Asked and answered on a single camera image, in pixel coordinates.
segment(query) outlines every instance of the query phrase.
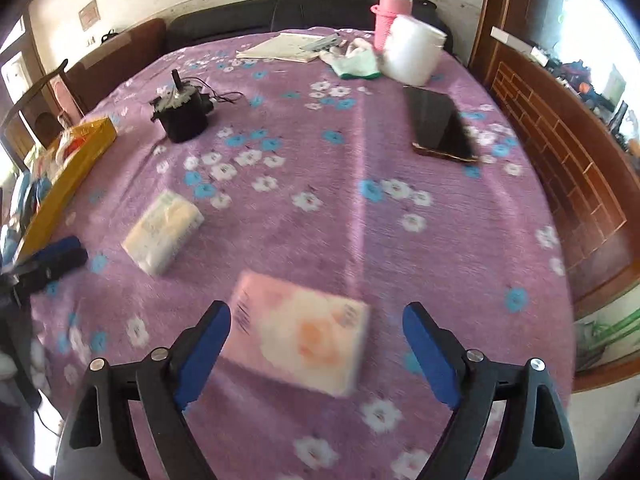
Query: black sofa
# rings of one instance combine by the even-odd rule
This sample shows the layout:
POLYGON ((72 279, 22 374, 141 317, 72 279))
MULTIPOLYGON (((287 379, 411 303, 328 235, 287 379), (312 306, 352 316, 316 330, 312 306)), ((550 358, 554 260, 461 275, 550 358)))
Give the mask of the black sofa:
MULTIPOLYGON (((173 20, 166 32, 166 51, 207 41, 277 32, 288 28, 357 28, 373 30, 376 17, 370 7, 378 0, 247 0, 197 10, 173 20)), ((453 53, 451 30, 437 16, 429 0, 414 0, 418 20, 447 35, 444 50, 453 53)))

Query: pink tissue pack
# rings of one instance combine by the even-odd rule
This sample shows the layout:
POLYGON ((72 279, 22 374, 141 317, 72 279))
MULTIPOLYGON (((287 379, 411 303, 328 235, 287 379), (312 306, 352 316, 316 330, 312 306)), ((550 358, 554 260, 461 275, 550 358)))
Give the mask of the pink tissue pack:
POLYGON ((334 397, 355 389, 369 320, 365 303, 245 270, 228 305, 226 359, 334 397))

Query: brick pattern panel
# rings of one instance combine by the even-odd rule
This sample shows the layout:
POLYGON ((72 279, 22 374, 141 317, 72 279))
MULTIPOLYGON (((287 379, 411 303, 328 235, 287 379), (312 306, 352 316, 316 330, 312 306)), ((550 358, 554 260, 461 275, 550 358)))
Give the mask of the brick pattern panel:
POLYGON ((570 270, 620 229, 625 215, 580 142, 503 61, 491 90, 542 183, 570 270))

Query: black smartphone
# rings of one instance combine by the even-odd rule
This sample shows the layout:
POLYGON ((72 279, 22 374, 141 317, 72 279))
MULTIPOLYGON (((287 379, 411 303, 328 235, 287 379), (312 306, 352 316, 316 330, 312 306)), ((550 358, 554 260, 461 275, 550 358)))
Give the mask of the black smartphone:
POLYGON ((458 162, 478 160, 449 96, 405 86, 404 97, 414 129, 414 152, 458 162))

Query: notebook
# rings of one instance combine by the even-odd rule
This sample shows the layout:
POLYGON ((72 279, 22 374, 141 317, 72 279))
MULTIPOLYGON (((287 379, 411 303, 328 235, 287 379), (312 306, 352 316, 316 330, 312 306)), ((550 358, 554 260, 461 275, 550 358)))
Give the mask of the notebook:
POLYGON ((320 55, 319 52, 308 52, 302 47, 322 40, 324 36, 314 36, 312 34, 294 34, 292 32, 281 32, 275 38, 264 41, 242 52, 238 52, 236 57, 246 58, 273 58, 283 61, 297 61, 300 63, 309 62, 320 55))
POLYGON ((365 303, 246 270, 228 305, 223 357, 334 397, 354 391, 369 320, 365 303))

